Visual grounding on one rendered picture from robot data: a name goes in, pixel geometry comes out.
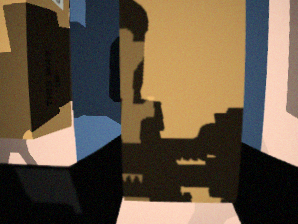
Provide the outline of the brown cardboard carton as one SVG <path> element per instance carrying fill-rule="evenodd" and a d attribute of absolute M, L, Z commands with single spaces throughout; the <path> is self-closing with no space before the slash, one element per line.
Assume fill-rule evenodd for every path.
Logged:
<path fill-rule="evenodd" d="M 0 138 L 69 127 L 69 0 L 0 0 Z"/>
<path fill-rule="evenodd" d="M 236 203 L 246 0 L 119 0 L 124 201 Z"/>

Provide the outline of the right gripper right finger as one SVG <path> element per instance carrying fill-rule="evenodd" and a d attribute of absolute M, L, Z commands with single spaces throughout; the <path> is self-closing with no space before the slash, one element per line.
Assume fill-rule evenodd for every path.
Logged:
<path fill-rule="evenodd" d="M 298 166 L 242 142 L 232 205 L 240 224 L 298 224 Z"/>

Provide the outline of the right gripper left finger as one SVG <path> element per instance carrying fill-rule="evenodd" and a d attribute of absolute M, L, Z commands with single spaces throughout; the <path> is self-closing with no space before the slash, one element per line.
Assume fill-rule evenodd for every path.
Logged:
<path fill-rule="evenodd" d="M 117 224 L 121 135 L 69 166 L 0 163 L 0 204 L 64 207 L 76 224 Z"/>

